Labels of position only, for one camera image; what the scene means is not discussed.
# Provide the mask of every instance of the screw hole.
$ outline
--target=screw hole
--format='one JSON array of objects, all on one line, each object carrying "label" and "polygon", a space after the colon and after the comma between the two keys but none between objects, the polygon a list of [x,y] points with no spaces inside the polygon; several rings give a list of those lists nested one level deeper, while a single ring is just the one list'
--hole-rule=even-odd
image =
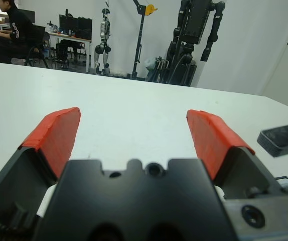
[{"label": "screw hole", "polygon": [[153,177],[161,177],[164,174],[164,169],[160,164],[150,163],[145,168],[146,174]]},{"label": "screw hole", "polygon": [[120,172],[113,172],[109,175],[110,178],[120,177],[122,174]]},{"label": "screw hole", "polygon": [[262,228],[265,225],[263,213],[251,205],[242,208],[242,216],[251,227]]}]

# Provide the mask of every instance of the robot leg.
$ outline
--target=robot leg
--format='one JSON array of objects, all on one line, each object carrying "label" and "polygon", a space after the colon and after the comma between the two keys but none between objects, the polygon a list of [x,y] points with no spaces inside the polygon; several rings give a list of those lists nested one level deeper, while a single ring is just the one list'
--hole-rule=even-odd
[{"label": "robot leg", "polygon": [[104,72],[105,72],[104,74],[106,76],[109,76],[109,74],[110,74],[109,64],[107,63],[108,54],[110,51],[111,51],[111,48],[107,45],[105,47],[105,52],[103,53],[103,63],[104,63]]},{"label": "robot leg", "polygon": [[100,45],[97,45],[96,48],[95,48],[95,53],[94,53],[94,63],[95,63],[95,69],[96,69],[96,74],[100,74],[100,71],[99,71],[99,55],[102,54],[102,50],[101,50],[101,47]]}]

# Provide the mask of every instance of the black shirt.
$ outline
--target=black shirt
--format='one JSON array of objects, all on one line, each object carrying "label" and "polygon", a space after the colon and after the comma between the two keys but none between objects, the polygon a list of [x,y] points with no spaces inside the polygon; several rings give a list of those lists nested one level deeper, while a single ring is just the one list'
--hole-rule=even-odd
[{"label": "black shirt", "polygon": [[7,14],[9,16],[12,33],[10,38],[15,43],[32,44],[36,38],[33,23],[16,6],[12,6]]}]

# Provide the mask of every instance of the yellow clamp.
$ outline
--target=yellow clamp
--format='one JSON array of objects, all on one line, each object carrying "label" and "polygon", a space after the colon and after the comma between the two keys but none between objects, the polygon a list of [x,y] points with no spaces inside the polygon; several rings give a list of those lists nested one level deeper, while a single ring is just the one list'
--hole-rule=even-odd
[{"label": "yellow clamp", "polygon": [[157,9],[152,4],[150,4],[150,5],[148,5],[146,7],[145,15],[148,16],[148,15],[152,14],[156,10]]}]

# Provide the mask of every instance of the red object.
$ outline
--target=red object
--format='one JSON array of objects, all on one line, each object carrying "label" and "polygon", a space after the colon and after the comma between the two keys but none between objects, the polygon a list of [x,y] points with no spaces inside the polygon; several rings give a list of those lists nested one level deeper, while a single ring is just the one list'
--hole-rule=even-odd
[{"label": "red object", "polygon": [[231,147],[254,150],[219,116],[204,111],[189,110],[187,120],[196,153],[214,179]]},{"label": "red object", "polygon": [[49,167],[59,178],[73,150],[80,116],[77,107],[45,116],[21,146],[35,148],[36,152],[41,151]]}]

